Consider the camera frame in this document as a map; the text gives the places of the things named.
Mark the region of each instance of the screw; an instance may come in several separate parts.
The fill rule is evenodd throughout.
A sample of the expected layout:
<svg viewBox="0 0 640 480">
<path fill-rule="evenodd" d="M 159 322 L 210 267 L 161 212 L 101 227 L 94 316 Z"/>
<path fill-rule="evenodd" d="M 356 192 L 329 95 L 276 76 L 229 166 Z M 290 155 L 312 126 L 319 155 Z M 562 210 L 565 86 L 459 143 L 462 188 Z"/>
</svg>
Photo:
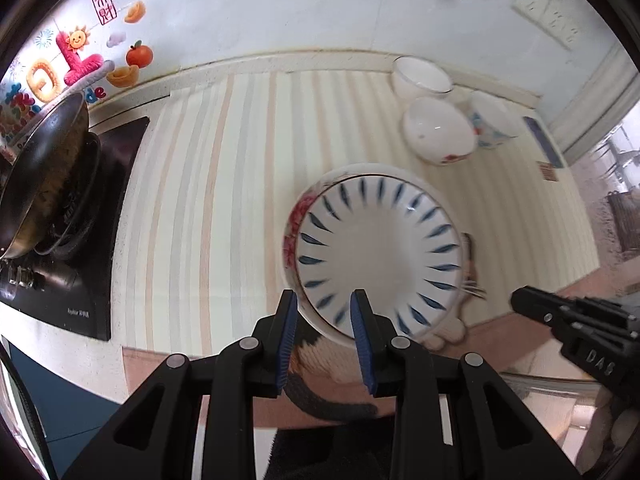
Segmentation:
<svg viewBox="0 0 640 480">
<path fill-rule="evenodd" d="M 240 348 L 242 350 L 253 350 L 260 342 L 255 337 L 245 337 L 240 340 Z"/>
<path fill-rule="evenodd" d="M 391 340 L 391 346 L 393 348 L 399 348 L 401 350 L 403 350 L 405 348 L 409 348 L 410 344 L 411 344 L 411 341 L 409 341 L 407 338 L 405 338 L 403 336 L 399 336 L 399 335 Z"/>
<path fill-rule="evenodd" d="M 182 354 L 172 354 L 166 359 L 166 365 L 169 368 L 180 368 L 187 359 Z"/>
<path fill-rule="evenodd" d="M 480 366 L 482 363 L 484 363 L 484 359 L 482 359 L 482 356 L 480 354 L 471 352 L 465 355 L 465 362 L 470 366 Z"/>
</svg>

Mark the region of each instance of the black stove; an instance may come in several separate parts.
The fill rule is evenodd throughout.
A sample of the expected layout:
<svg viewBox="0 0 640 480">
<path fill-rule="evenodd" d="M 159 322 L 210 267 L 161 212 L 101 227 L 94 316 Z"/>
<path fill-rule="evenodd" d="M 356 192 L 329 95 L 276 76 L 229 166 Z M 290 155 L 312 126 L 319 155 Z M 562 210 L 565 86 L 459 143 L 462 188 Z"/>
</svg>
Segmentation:
<svg viewBox="0 0 640 480">
<path fill-rule="evenodd" d="M 143 117 L 88 133 L 47 236 L 29 254 L 0 262 L 0 301 L 70 332 L 111 338 L 111 265 Z"/>
</svg>

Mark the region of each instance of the wok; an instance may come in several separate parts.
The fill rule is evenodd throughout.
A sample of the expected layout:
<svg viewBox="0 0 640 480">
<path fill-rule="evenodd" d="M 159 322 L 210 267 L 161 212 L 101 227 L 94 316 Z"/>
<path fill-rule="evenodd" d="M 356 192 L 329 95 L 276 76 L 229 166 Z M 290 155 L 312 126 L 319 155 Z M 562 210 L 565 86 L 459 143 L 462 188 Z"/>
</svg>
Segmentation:
<svg viewBox="0 0 640 480">
<path fill-rule="evenodd" d="M 75 92 L 33 129 L 0 196 L 0 259 L 23 256 L 44 238 L 88 127 L 84 96 Z"/>
</svg>

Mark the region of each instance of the white bowl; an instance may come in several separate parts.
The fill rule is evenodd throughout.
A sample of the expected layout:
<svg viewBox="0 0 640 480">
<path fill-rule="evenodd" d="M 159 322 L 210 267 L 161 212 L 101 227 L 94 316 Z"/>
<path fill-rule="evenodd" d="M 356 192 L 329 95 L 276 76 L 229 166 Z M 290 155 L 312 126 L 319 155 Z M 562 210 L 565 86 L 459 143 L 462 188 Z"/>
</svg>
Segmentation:
<svg viewBox="0 0 640 480">
<path fill-rule="evenodd" d="M 407 143 L 432 164 L 467 158 L 478 144 L 473 126 L 454 105 L 430 97 L 415 100 L 402 117 Z"/>
<path fill-rule="evenodd" d="M 417 340 L 455 316 L 464 296 L 465 245 L 449 205 L 424 181 L 383 164 L 334 170 L 307 189 L 282 249 L 300 313 L 341 345 L 354 346 L 356 288 Z"/>
<path fill-rule="evenodd" d="M 391 84 L 398 98 L 405 103 L 420 97 L 443 98 L 451 92 L 450 77 L 437 65 L 413 56 L 394 61 Z"/>
<path fill-rule="evenodd" d="M 519 117 L 497 97 L 476 90 L 470 98 L 470 119 L 478 133 L 478 146 L 495 148 L 518 136 Z"/>
</svg>

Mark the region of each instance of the countertop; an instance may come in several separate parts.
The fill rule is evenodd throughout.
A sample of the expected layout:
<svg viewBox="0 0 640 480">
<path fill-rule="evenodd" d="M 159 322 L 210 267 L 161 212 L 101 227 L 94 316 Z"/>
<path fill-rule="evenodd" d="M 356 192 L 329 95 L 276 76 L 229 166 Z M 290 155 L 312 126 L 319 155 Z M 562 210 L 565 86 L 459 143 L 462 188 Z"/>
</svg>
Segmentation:
<svg viewBox="0 0 640 480">
<path fill-rule="evenodd" d="M 456 88 L 451 99 L 470 90 Z M 508 102 L 520 115 L 535 111 Z M 121 346 L 199 356 L 251 332 L 286 284 L 280 244 L 289 209 L 323 173 L 354 162 L 413 171 L 439 189 L 477 245 L 488 300 L 465 305 L 468 326 L 510 311 L 523 285 L 559 290 L 598 268 L 569 169 L 546 161 L 522 124 L 517 139 L 469 160 L 430 166 L 399 132 L 388 74 L 272 72 L 186 88 L 100 124 L 151 123 L 120 218 L 110 342 L 46 326 L 0 305 L 0 332 L 38 362 L 113 400 L 127 396 Z"/>
</svg>

